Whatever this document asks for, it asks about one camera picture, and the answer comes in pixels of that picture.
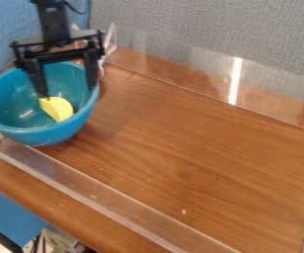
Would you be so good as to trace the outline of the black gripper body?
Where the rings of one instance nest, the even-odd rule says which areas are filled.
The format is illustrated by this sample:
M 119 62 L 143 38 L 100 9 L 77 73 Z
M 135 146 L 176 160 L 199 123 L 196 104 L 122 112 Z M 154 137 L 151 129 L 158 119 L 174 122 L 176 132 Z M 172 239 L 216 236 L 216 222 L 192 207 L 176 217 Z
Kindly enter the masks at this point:
M 13 41 L 9 47 L 15 54 L 15 64 L 27 69 L 31 62 L 37 65 L 81 59 L 85 66 L 96 69 L 100 58 L 106 55 L 104 33 L 92 30 L 71 30 L 65 41 L 45 42 L 41 37 Z

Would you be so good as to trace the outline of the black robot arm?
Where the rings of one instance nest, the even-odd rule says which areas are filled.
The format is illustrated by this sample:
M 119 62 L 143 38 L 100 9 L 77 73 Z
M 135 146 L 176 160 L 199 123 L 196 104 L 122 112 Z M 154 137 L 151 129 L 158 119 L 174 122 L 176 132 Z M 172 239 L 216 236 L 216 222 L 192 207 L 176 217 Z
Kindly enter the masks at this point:
M 49 95 L 44 73 L 47 64 L 76 59 L 84 61 L 88 89 L 98 81 L 99 60 L 106 55 L 103 33 L 94 30 L 73 30 L 67 23 L 67 11 L 83 15 L 65 0 L 31 0 L 36 5 L 41 33 L 21 41 L 12 41 L 15 65 L 25 71 L 36 93 Z

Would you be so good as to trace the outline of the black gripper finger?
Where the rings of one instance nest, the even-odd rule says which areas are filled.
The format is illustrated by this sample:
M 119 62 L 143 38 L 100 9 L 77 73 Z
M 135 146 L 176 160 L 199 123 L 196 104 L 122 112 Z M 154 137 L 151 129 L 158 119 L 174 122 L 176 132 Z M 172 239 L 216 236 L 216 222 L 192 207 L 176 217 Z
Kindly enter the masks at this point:
M 36 93 L 41 97 L 48 96 L 48 84 L 44 73 L 43 65 L 35 58 L 28 58 L 24 62 L 25 72 L 28 74 L 29 80 L 32 82 Z
M 88 89 L 92 90 L 98 81 L 98 50 L 91 48 L 84 51 L 84 69 Z

